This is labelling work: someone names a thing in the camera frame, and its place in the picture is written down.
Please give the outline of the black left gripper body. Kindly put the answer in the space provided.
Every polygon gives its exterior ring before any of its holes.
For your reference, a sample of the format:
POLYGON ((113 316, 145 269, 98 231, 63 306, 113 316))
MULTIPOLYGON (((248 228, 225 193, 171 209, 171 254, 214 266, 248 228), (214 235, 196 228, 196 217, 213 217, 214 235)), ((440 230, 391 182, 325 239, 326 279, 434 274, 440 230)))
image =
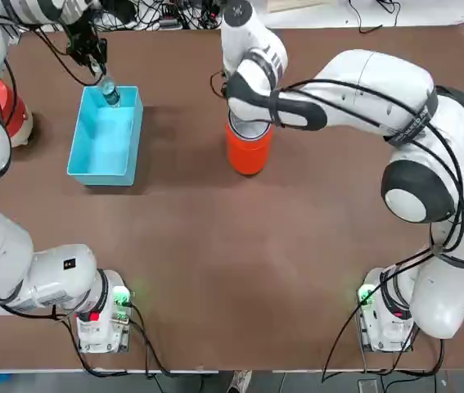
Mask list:
POLYGON ((107 40, 98 35, 97 28, 89 19, 80 18, 65 26, 69 38, 66 52, 79 65, 105 65, 107 61, 107 40))

